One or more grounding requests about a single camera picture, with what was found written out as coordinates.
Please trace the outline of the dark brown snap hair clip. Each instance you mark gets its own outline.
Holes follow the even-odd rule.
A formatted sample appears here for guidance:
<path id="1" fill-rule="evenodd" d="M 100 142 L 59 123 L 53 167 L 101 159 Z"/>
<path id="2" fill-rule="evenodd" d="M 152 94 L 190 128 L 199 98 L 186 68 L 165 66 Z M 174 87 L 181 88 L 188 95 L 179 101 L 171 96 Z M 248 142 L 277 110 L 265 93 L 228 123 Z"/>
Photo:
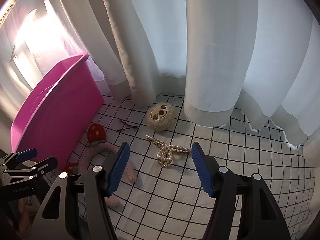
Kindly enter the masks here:
<path id="1" fill-rule="evenodd" d="M 127 129 L 139 129 L 138 126 L 129 124 L 129 123 L 127 123 L 125 120 L 120 119 L 119 121 L 120 121 L 121 123 L 123 123 L 123 127 L 120 128 L 120 129 L 118 129 L 118 130 L 117 130 L 118 132 L 121 132 L 121 131 L 124 131 L 124 130 L 127 130 Z"/>

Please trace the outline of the beige plush sloth keychain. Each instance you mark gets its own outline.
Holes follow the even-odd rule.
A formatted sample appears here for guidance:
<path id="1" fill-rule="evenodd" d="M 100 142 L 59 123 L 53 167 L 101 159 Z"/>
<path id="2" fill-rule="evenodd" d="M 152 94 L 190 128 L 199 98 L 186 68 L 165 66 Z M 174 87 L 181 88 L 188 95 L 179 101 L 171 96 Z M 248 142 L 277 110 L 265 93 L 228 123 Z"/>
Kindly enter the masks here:
<path id="1" fill-rule="evenodd" d="M 146 123 L 153 131 L 167 129 L 174 120 L 174 107 L 165 102 L 153 106 L 146 115 Z"/>

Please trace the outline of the pink plastic storage bin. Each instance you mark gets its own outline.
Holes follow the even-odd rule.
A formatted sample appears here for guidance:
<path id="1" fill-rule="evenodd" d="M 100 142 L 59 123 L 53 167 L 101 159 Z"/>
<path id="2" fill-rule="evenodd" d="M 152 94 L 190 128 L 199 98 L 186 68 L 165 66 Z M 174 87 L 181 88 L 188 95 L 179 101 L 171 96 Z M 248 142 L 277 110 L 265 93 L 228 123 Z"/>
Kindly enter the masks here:
<path id="1" fill-rule="evenodd" d="M 33 88 L 11 125 L 12 152 L 35 148 L 33 161 L 55 157 L 64 168 L 104 101 L 87 59 L 81 53 L 61 60 Z"/>

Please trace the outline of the pink strawberry plush headband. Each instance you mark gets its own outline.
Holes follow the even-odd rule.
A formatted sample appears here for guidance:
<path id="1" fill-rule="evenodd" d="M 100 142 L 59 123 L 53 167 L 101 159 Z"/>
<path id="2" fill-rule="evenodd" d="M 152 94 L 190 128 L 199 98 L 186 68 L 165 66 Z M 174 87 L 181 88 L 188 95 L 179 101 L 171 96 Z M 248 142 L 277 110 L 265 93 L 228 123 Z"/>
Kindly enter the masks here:
<path id="1" fill-rule="evenodd" d="M 119 150 L 118 146 L 106 141 L 105 129 L 100 124 L 91 124 L 91 126 L 89 126 L 87 131 L 87 141 L 89 147 L 84 150 L 84 153 L 78 163 L 67 163 L 64 166 L 64 172 L 67 172 L 69 175 L 84 174 L 93 157 L 99 153 L 109 153 L 108 157 L 115 157 L 115 154 Z M 129 182 L 136 182 L 137 174 L 130 161 L 128 161 L 124 172 Z M 105 197 L 105 203 L 107 206 L 116 207 L 119 205 L 119 200 L 116 196 L 112 195 L 110 197 Z"/>

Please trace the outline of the pearl hair claw clip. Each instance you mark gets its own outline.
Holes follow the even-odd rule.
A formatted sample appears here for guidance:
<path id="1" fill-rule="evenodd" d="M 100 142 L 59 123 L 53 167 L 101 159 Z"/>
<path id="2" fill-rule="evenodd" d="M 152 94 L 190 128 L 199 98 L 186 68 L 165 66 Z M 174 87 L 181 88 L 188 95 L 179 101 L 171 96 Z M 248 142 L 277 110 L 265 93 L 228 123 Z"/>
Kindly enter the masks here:
<path id="1" fill-rule="evenodd" d="M 146 136 L 147 141 L 154 144 L 156 147 L 159 148 L 159 151 L 156 154 L 157 163 L 161 167 L 168 167 L 172 163 L 172 155 L 174 153 L 176 154 L 190 154 L 191 149 L 182 147 L 182 146 L 176 146 L 176 145 L 168 145 L 165 142 L 156 139 L 154 137 L 151 137 L 149 135 Z"/>

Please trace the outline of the sheer white inner curtain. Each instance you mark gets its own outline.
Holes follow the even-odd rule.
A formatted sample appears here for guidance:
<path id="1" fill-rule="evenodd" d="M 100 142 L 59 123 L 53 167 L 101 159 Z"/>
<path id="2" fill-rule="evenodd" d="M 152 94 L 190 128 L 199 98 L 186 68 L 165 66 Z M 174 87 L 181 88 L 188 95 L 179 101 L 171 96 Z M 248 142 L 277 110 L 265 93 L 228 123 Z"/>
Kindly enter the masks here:
<path id="1" fill-rule="evenodd" d="M 56 63 L 85 51 L 49 0 L 18 0 L 1 26 L 1 111 L 13 120 Z"/>

